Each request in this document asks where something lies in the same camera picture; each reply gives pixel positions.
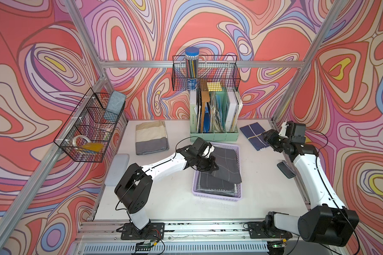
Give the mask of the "plain grey pillowcase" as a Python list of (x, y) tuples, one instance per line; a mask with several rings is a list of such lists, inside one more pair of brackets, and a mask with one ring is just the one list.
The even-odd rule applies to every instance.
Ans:
[(226, 196), (226, 197), (236, 197), (237, 192), (236, 190), (197, 190), (199, 193), (204, 194), (211, 194), (211, 195), (217, 195), (217, 196)]

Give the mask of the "clear tape roll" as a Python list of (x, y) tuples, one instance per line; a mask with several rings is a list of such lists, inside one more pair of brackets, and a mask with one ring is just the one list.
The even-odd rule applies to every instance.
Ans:
[(86, 145), (87, 143), (90, 143), (90, 142), (91, 142), (91, 140), (88, 137), (83, 136), (83, 135), (78, 135), (78, 136), (73, 137), (72, 146), (75, 148), (80, 148), (83, 145)]

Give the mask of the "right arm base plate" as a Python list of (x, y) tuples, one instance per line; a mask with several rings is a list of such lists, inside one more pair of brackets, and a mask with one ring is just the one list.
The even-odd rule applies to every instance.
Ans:
[(291, 232), (268, 226), (265, 221), (248, 222), (245, 224), (251, 239), (286, 239), (293, 237)]

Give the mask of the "pale grey flat case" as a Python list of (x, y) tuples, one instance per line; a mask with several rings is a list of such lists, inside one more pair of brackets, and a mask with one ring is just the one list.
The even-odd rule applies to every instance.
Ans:
[(129, 154), (116, 154), (106, 175), (104, 184), (107, 187), (116, 187), (127, 170)]

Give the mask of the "navy cloth yellow stripe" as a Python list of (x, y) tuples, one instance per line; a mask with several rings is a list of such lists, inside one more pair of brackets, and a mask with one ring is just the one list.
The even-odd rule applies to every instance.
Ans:
[(265, 129), (258, 122), (243, 126), (240, 131), (256, 151), (270, 147), (263, 137)]

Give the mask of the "beige grey striped folded cloth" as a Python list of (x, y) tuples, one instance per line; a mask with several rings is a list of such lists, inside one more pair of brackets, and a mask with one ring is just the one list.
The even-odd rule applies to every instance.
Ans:
[(136, 125), (136, 155), (148, 155), (169, 149), (164, 121), (144, 122)]

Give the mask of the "grey checked pillowcase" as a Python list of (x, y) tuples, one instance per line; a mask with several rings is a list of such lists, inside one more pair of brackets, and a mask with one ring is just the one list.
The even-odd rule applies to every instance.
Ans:
[(200, 191), (235, 192), (236, 185), (228, 181), (216, 178), (207, 173), (201, 173), (197, 189)]
[(209, 171), (210, 175), (229, 183), (242, 183), (242, 178), (238, 167), (238, 158), (235, 150), (215, 147), (212, 155), (216, 158), (216, 164), (219, 169), (215, 171)]

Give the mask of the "blue pencil tube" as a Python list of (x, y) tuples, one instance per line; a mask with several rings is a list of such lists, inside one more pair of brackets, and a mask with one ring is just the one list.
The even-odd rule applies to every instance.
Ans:
[(195, 90), (197, 87), (197, 75), (199, 71), (199, 53), (200, 51), (197, 47), (187, 47), (185, 49), (188, 90)]

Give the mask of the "yellow card in basket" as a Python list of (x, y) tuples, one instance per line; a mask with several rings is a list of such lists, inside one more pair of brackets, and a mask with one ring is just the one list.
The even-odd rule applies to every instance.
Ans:
[(103, 148), (104, 144), (102, 143), (89, 142), (79, 147), (78, 150), (86, 154), (97, 154), (100, 153)]

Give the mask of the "lilac perforated plastic basket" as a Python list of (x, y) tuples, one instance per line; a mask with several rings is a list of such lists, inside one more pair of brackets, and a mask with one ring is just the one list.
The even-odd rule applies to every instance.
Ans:
[(239, 147), (229, 143), (213, 143), (218, 170), (196, 171), (192, 193), (195, 196), (239, 201), (242, 198), (242, 176)]

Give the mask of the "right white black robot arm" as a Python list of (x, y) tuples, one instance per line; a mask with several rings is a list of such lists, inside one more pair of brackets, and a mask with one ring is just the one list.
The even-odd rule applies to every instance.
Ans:
[(359, 223), (359, 217), (340, 200), (328, 181), (319, 151), (305, 142), (306, 126), (288, 121), (280, 131), (271, 129), (262, 135), (270, 147), (285, 153), (298, 170), (309, 196), (311, 209), (302, 216), (271, 211), (264, 223), (269, 237), (290, 233), (306, 242), (344, 247)]

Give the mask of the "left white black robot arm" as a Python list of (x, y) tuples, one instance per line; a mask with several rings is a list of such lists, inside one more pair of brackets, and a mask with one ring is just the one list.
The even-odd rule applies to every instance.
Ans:
[(144, 210), (148, 202), (152, 184), (174, 173), (192, 168), (199, 172), (217, 171), (215, 146), (196, 137), (193, 144), (176, 148), (173, 155), (150, 165), (131, 164), (115, 187), (114, 193), (119, 204), (129, 216), (132, 226), (142, 231), (151, 223)]

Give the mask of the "yellow sticky note pad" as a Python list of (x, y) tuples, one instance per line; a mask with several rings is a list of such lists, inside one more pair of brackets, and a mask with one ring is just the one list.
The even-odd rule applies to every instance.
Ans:
[(206, 86), (207, 86), (207, 91), (209, 92), (223, 91), (223, 86), (220, 81), (207, 82)]

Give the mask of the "small dark grey flat case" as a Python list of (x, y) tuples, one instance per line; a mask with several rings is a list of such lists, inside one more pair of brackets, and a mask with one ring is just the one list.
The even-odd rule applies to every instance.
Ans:
[(296, 174), (291, 170), (286, 161), (281, 161), (277, 164), (279, 170), (288, 178), (292, 179), (296, 176)]

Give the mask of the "grey blue sponge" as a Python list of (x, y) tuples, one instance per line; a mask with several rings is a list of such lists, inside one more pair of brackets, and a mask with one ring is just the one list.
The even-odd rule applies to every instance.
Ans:
[(109, 113), (113, 113), (113, 114), (118, 115), (120, 113), (120, 111), (122, 110), (122, 108), (125, 104), (125, 101), (126, 101), (126, 95), (125, 94), (118, 92), (118, 91), (114, 91), (109, 97), (106, 111)]

